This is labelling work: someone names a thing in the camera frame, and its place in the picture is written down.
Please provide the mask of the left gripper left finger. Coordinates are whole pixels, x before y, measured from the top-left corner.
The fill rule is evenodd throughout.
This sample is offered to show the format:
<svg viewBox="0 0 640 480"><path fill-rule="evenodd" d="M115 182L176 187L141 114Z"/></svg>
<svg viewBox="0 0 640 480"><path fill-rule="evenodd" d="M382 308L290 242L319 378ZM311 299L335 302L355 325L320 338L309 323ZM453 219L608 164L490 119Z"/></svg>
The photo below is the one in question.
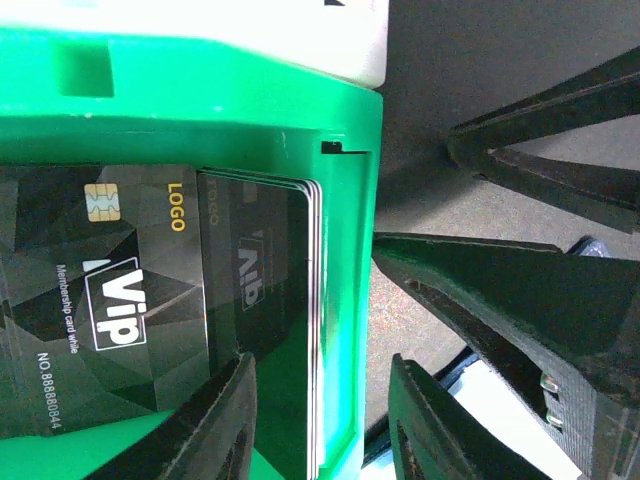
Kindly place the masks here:
<svg viewBox="0 0 640 480"><path fill-rule="evenodd" d="M157 428L91 479L247 479L257 420L255 360L226 364Z"/></svg>

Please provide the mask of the white plastic bin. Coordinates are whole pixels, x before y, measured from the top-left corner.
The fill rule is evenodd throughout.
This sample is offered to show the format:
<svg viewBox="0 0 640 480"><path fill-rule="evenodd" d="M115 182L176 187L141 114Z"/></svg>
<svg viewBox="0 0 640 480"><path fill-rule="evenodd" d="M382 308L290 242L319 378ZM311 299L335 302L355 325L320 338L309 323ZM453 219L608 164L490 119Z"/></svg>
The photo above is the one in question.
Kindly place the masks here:
<svg viewBox="0 0 640 480"><path fill-rule="evenodd" d="M386 1L4 1L4 27L219 41L375 89Z"/></svg>

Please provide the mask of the middle green plastic bin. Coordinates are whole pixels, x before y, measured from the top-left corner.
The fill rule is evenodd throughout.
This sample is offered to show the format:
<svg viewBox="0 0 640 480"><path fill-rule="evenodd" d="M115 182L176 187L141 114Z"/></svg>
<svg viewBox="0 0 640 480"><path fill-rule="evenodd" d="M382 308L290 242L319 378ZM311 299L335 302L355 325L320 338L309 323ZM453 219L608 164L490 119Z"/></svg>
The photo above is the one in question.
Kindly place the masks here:
<svg viewBox="0 0 640 480"><path fill-rule="evenodd" d="M382 100L1 31L1 475L356 479Z"/></svg>

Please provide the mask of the blue card holder wallet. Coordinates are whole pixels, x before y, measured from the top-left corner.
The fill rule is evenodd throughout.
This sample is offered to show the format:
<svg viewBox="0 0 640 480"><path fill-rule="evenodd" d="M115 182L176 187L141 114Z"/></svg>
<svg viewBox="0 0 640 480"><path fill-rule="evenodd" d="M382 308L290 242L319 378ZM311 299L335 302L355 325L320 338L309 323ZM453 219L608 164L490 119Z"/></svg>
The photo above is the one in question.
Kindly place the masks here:
<svg viewBox="0 0 640 480"><path fill-rule="evenodd" d="M552 246L442 236L374 237L389 279L464 340L432 376L483 415L516 398L589 479L608 475L603 418L584 368L604 338L608 259Z"/></svg>

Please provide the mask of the black cards in green bin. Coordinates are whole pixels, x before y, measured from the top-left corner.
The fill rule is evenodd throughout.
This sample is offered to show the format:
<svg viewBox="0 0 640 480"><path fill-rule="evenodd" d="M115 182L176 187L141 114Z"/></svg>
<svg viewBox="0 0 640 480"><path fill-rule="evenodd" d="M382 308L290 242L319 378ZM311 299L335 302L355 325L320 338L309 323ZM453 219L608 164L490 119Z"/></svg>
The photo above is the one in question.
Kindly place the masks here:
<svg viewBox="0 0 640 480"><path fill-rule="evenodd" d="M1 169L1 436L180 407L249 352L256 441L313 479L322 189L188 165Z"/></svg>

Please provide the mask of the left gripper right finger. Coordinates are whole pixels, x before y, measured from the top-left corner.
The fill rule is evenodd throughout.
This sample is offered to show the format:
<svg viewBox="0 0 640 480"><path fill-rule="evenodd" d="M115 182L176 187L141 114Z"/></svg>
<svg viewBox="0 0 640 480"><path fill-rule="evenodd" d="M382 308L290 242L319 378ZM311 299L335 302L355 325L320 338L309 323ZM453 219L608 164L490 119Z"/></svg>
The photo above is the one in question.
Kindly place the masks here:
<svg viewBox="0 0 640 480"><path fill-rule="evenodd" d="M573 479L575 465L507 408L504 444L416 361L391 361L388 422L397 479Z"/></svg>

